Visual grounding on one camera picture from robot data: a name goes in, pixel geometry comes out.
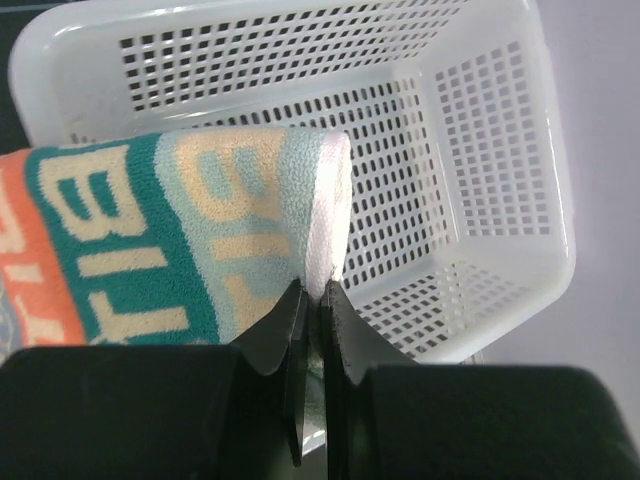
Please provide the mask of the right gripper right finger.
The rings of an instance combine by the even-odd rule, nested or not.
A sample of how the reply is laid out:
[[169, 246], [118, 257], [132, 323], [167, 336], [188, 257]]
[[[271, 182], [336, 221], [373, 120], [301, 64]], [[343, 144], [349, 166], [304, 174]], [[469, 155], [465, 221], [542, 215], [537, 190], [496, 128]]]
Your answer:
[[337, 281], [326, 286], [319, 325], [329, 477], [379, 479], [379, 442], [367, 374], [381, 366], [417, 363], [361, 318]]

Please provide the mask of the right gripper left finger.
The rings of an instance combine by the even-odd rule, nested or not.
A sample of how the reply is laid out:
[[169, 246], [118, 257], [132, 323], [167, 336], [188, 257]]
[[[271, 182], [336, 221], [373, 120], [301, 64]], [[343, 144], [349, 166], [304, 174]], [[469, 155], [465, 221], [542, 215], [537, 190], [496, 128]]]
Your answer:
[[277, 418], [295, 467], [302, 463], [308, 313], [309, 296], [301, 282], [294, 280], [263, 318], [231, 342], [275, 389]]

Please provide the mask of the rabbit print towel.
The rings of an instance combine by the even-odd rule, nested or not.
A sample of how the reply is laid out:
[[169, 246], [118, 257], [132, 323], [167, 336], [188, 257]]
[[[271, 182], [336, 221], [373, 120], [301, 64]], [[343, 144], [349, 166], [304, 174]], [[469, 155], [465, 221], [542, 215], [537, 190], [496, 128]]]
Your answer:
[[226, 344], [293, 281], [342, 275], [351, 145], [340, 131], [148, 134], [1, 159], [1, 354]]

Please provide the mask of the white perforated plastic basket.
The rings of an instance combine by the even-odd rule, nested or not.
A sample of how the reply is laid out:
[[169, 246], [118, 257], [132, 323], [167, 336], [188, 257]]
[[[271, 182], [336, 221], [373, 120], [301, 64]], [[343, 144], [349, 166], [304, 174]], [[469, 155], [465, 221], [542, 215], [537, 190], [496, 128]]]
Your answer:
[[573, 205], [532, 1], [82, 1], [17, 37], [34, 146], [177, 128], [338, 128], [353, 148], [343, 283], [424, 363], [458, 363], [557, 300]]

